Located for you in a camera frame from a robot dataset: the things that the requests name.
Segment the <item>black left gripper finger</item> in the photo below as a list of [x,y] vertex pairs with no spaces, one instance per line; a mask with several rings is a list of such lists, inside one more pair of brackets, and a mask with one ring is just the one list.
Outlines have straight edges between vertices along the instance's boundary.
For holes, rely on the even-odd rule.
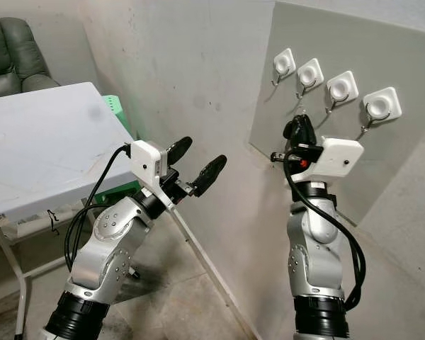
[[173,166],[174,163],[180,161],[181,158],[186,154],[190,146],[192,146],[193,140],[191,137],[183,137],[177,142],[173,143],[167,148],[167,165]]
[[218,179],[226,164],[227,157],[224,154],[220,154],[200,171],[198,177],[194,179],[194,197],[200,197],[209,190],[210,186]]

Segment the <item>green plastic stool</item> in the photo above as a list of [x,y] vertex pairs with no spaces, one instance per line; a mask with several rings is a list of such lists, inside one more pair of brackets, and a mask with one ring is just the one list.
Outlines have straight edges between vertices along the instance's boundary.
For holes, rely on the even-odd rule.
[[[108,104],[110,111],[118,117],[118,120],[125,127],[129,134],[134,134],[130,130],[130,124],[128,122],[128,117],[124,113],[124,108],[120,103],[119,98],[116,95],[103,95],[103,100]],[[127,183],[115,188],[112,188],[108,191],[99,192],[93,198],[91,202],[85,202],[84,206],[89,206],[90,204],[114,204],[120,198],[124,198],[126,195],[132,195],[139,192],[141,189],[137,181]]]

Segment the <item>white folding table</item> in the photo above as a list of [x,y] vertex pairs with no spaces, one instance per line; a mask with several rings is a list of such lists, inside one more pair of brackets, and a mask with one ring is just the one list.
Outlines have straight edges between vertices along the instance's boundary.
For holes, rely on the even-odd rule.
[[91,82],[0,97],[0,249],[18,279],[13,340],[25,340],[27,278],[5,227],[82,200],[132,135]]

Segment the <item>dark green leather sofa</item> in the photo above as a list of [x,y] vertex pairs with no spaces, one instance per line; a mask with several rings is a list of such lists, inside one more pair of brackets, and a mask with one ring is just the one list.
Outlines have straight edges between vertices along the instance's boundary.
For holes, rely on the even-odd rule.
[[58,86],[28,23],[0,18],[0,97]]

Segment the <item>white square wall hook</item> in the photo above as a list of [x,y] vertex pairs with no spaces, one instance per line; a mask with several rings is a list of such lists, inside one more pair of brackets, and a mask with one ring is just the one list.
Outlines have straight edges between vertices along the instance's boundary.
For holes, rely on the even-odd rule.
[[326,82],[327,93],[330,97],[330,104],[326,113],[332,113],[339,105],[351,103],[359,97],[357,81],[351,70],[329,79]]
[[385,87],[375,91],[375,93],[365,95],[363,104],[368,122],[361,127],[361,133],[359,133],[357,140],[360,140],[375,123],[394,120],[400,118],[403,114],[395,87]]
[[296,72],[297,80],[301,85],[301,89],[296,93],[297,100],[301,100],[304,94],[324,81],[322,66],[317,58],[310,59],[309,62],[297,68]]
[[272,71],[275,74],[275,78],[271,81],[272,86],[277,87],[284,78],[290,77],[296,70],[297,66],[295,64],[293,50],[287,47],[272,59]]

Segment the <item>grey wall board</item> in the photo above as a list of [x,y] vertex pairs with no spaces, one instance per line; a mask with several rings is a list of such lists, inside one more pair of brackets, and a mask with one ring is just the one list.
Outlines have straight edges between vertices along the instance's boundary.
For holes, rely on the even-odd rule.
[[[325,85],[301,100],[296,97],[301,88],[297,75],[273,87],[272,59],[287,47],[298,64],[317,58],[326,79],[351,70],[359,97],[326,113],[330,97]],[[364,220],[425,136],[425,32],[278,2],[272,11],[263,75],[249,143],[265,156],[284,148],[283,127],[293,117],[295,103],[304,104],[320,136],[357,140],[367,122],[363,97],[396,88],[402,116],[375,123],[358,140],[365,149],[361,159],[330,187],[347,220]]]

